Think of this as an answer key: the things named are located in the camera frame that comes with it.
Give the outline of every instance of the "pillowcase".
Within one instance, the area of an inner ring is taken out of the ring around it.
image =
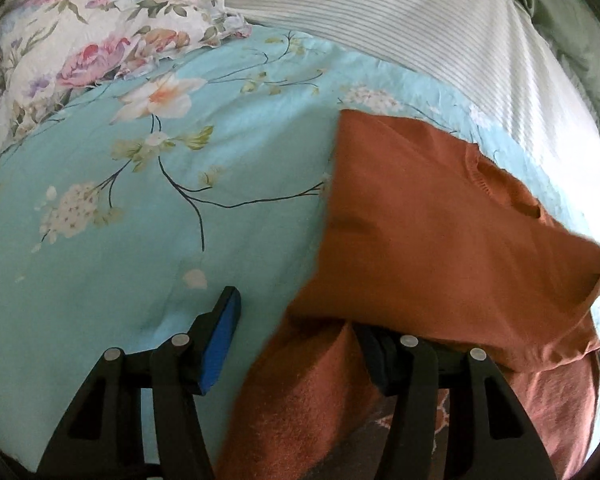
[[[600,23],[584,0],[515,0],[531,17],[600,128]]]
[[[222,0],[27,0],[0,19],[0,151],[85,88],[250,31]]]

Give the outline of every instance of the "white flower print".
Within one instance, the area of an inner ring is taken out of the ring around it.
[[[165,140],[169,140],[169,138],[164,132],[154,132],[144,140],[144,143],[147,146],[160,146]]]
[[[200,269],[191,269],[182,277],[188,288],[206,288],[206,276]]]
[[[53,186],[49,186],[49,188],[46,190],[46,199],[49,200],[49,202],[52,202],[53,200],[55,200],[58,197],[58,192],[56,191],[56,188]]]
[[[44,215],[40,224],[40,234],[53,244],[58,234],[71,238],[84,231],[93,220],[98,207],[98,193],[94,182],[73,184],[60,197],[58,207],[52,208]]]
[[[178,79],[174,73],[167,73],[144,83],[139,88],[121,96],[124,103],[111,123],[130,121],[154,114],[162,118],[184,117],[191,108],[188,92],[199,90],[206,79]]]
[[[364,105],[374,113],[381,115],[397,112],[402,108],[402,104],[389,94],[389,92],[385,90],[372,90],[364,85],[350,89],[347,95],[344,96],[343,102]]]
[[[490,118],[473,103],[469,106],[469,114],[471,115],[471,120],[481,128],[491,128]]]

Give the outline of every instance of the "floral bedsheet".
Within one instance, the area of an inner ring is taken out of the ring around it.
[[[216,455],[246,371],[314,268],[342,108],[419,118],[476,142],[563,225],[589,233],[459,91],[329,41],[253,27],[146,77],[104,82],[0,154],[5,452],[35,468],[104,350],[154,348],[233,285],[242,319],[219,383],[196,401]],[[600,334],[600,298],[592,315]],[[143,417],[155,461],[150,410]],[[594,446],[599,438],[600,416]]]
[[[0,152],[84,89],[251,28],[222,0],[25,0],[0,16]]]

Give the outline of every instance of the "turquoise bedsheet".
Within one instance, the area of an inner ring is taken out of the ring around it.
[[[219,383],[198,400],[215,456],[248,367],[312,272],[345,107],[421,118],[477,142],[551,215],[589,233],[561,190],[454,88],[254,27],[151,78],[87,92],[1,157],[0,447],[35,468],[105,349],[153,348],[235,285],[242,320]],[[600,332],[600,299],[593,314]]]

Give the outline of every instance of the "bed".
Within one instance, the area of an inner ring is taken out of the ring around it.
[[[600,241],[599,109],[519,1],[4,9],[0,66],[20,58],[0,73],[0,448],[30,469],[104,349],[152,348],[231,284],[243,320],[198,403],[218,454],[249,366],[314,270],[343,108],[477,143]],[[600,338],[600,298],[591,316]],[[564,474],[600,441],[600,380],[597,393],[590,442]],[[367,434],[385,434],[387,410]],[[144,431],[155,459],[148,415]]]

